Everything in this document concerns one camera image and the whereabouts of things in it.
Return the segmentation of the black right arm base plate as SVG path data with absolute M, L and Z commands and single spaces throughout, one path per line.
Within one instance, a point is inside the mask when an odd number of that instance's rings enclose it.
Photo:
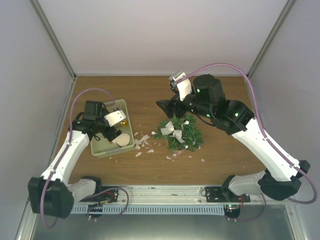
M 220 186 L 201 187 L 199 193 L 205 197 L 207 203 L 249 203 L 251 201 L 250 196 L 246 194 L 226 198 Z

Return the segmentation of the small green christmas tree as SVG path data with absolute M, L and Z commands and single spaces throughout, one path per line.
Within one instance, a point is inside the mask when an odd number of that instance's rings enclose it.
M 194 152 L 204 143 L 203 132 L 196 126 L 196 118 L 186 114 L 182 118 L 173 116 L 163 120 L 155 131 L 155 139 L 164 139 L 171 151 L 188 150 Z

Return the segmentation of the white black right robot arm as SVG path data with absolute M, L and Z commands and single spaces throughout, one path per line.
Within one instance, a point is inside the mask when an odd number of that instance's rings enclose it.
M 180 82 L 185 73 L 179 71 L 169 78 L 175 95 L 156 104 L 168 118 L 181 118 L 187 112 L 210 120 L 209 125 L 246 146 L 265 166 L 265 170 L 250 175 L 230 175 L 221 186 L 221 196 L 228 203 L 245 194 L 265 194 L 282 201 L 295 195 L 310 164 L 289 155 L 273 138 L 262 133 L 255 114 L 241 101 L 226 99 L 222 83 L 210 74 Z

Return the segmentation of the light green perforated plastic basket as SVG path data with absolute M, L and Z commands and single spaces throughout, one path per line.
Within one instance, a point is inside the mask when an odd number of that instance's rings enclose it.
M 134 149 L 134 135 L 126 101 L 124 99 L 117 99 L 115 100 L 115 103 L 117 108 L 123 111 L 126 116 L 124 120 L 126 124 L 120 122 L 116 125 L 116 128 L 118 130 L 121 130 L 123 134 L 128 134 L 130 136 L 130 139 L 126 146 L 119 146 L 116 143 L 109 142 L 106 138 L 103 137 L 101 133 L 98 133 L 97 136 L 100 138 L 100 140 L 97 141 L 95 138 L 93 138 L 90 142 L 90 149 L 91 154 L 99 159 L 126 153 Z

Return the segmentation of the gold bauble ornament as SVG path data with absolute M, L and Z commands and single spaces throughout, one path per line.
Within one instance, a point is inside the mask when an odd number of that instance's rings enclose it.
M 128 126 L 129 122 L 127 120 L 123 120 L 120 124 L 122 127 L 126 127 Z

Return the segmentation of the silver mesh ribbon bow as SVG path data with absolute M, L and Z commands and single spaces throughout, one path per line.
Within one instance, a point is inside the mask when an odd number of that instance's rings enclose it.
M 175 138 L 179 143 L 184 143 L 185 141 L 182 138 L 182 130 L 175 129 L 173 123 L 169 121 L 164 127 L 160 129 L 162 136 L 171 136 Z

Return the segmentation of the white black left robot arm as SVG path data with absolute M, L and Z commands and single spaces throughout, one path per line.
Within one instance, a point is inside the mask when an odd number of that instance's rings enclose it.
M 54 160 L 40 177 L 32 177 L 27 185 L 33 213 L 61 219 L 67 218 L 75 203 L 88 198 L 98 202 L 103 197 L 101 180 L 85 176 L 77 183 L 69 184 L 75 164 L 93 138 L 101 134 L 112 142 L 122 131 L 116 124 L 126 119 L 117 107 L 109 111 L 100 101 L 88 100 L 84 111 L 77 114 L 68 129 L 65 141 Z

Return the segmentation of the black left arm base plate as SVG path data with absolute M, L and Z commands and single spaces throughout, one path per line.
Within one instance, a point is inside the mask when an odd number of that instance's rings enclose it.
M 115 188 L 114 186 L 102 186 L 99 189 L 97 189 L 94 193 L 98 194 L 100 192 L 103 192 L 102 194 L 94 197 L 84 198 L 80 202 L 87 202 L 87 203 L 96 203 L 96 204 L 110 204 L 115 203 L 118 201 L 118 189 L 112 189 L 108 190 L 110 188 Z

